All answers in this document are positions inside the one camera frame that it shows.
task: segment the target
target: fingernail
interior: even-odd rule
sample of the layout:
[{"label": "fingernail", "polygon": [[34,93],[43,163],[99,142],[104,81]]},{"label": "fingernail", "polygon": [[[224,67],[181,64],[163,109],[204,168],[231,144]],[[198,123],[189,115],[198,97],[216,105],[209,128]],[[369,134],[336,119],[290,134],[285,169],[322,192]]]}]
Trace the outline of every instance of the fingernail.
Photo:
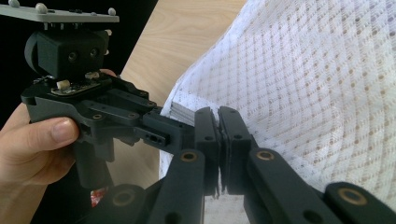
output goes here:
[{"label": "fingernail", "polygon": [[58,143],[74,140],[75,134],[70,119],[64,119],[52,128],[52,137]]}]

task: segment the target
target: black plastic part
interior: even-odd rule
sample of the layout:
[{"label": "black plastic part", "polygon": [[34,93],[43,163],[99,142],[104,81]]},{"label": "black plastic part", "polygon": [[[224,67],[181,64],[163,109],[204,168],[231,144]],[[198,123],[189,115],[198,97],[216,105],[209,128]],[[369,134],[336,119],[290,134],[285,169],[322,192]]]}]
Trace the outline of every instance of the black plastic part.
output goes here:
[{"label": "black plastic part", "polygon": [[148,95],[126,81],[102,75],[101,85],[71,96],[52,94],[44,82],[22,93],[32,122],[56,117],[73,119],[80,129],[73,144],[81,186],[97,189],[106,185],[106,161],[114,161],[113,138],[138,141],[134,128],[141,125],[140,114],[156,107]]},{"label": "black plastic part", "polygon": [[134,185],[111,188],[85,218],[85,224],[141,224],[149,215],[145,207],[146,192]]},{"label": "black plastic part", "polygon": [[277,152],[251,150],[247,170],[275,224],[342,223]]},{"label": "black plastic part", "polygon": [[37,33],[38,66],[57,80],[81,80],[103,67],[106,31],[50,30]]},{"label": "black plastic part", "polygon": [[344,223],[396,223],[396,214],[367,190],[340,182],[327,186],[324,201]]},{"label": "black plastic part", "polygon": [[194,128],[185,123],[161,116],[160,113],[161,109],[158,108],[143,116],[142,124],[147,131],[145,136],[142,137],[144,142],[171,154],[176,154],[182,149],[193,148]]},{"label": "black plastic part", "polygon": [[205,195],[219,192],[220,136],[210,107],[195,112],[195,149],[205,155]]},{"label": "black plastic part", "polygon": [[250,224],[272,224],[270,213],[255,189],[247,189],[244,208]]},{"label": "black plastic part", "polygon": [[106,162],[95,156],[95,149],[86,142],[73,144],[78,178],[86,189],[100,189],[109,186]]},{"label": "black plastic part", "polygon": [[224,140],[221,153],[225,157],[225,175],[221,174],[225,179],[222,182],[225,181],[229,194],[242,195],[248,182],[246,167],[252,146],[251,135],[239,112],[226,106],[219,109],[219,129]]},{"label": "black plastic part", "polygon": [[205,156],[197,150],[174,155],[148,224],[201,224],[204,221]]}]

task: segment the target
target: screw hole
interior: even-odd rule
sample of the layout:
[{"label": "screw hole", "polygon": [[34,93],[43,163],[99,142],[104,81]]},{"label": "screw hole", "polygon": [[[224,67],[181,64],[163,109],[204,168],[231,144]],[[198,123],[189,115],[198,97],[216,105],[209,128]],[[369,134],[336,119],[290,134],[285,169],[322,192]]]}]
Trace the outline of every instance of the screw hole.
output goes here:
[{"label": "screw hole", "polygon": [[183,161],[186,162],[190,162],[190,161],[196,161],[197,160],[197,154],[193,153],[193,152],[185,152],[181,155],[181,159]]},{"label": "screw hole", "polygon": [[338,190],[338,195],[348,203],[355,205],[367,204],[367,199],[355,189],[341,188]]},{"label": "screw hole", "polygon": [[275,158],[275,156],[269,151],[260,151],[257,153],[257,158],[262,161],[271,161]]},{"label": "screw hole", "polygon": [[93,118],[94,118],[94,119],[101,119],[101,118],[102,118],[102,115],[93,115]]},{"label": "screw hole", "polygon": [[126,206],[133,201],[134,201],[134,191],[131,189],[127,189],[127,190],[118,192],[113,197],[113,203],[114,203],[114,205],[116,205],[118,207]]}]

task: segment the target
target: grid pattern fabric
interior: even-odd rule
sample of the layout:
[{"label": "grid pattern fabric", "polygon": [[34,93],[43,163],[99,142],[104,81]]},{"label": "grid pattern fabric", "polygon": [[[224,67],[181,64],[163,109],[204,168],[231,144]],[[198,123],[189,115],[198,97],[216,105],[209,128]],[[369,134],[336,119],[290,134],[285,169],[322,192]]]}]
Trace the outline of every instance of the grid pattern fabric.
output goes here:
[{"label": "grid pattern fabric", "polygon": [[[351,182],[396,210],[395,52],[396,1],[247,0],[162,115],[192,125],[202,107],[232,107],[309,185]],[[247,222],[242,205],[223,213],[241,199],[212,201],[205,223]]]}]

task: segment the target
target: human hand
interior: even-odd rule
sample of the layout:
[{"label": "human hand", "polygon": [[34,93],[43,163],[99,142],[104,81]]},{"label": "human hand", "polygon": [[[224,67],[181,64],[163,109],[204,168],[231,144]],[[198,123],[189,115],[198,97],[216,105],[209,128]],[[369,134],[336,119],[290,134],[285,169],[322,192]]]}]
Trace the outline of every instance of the human hand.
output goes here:
[{"label": "human hand", "polygon": [[68,118],[29,124],[20,104],[0,132],[0,183],[48,185],[67,174],[74,163],[71,148],[78,127]]}]

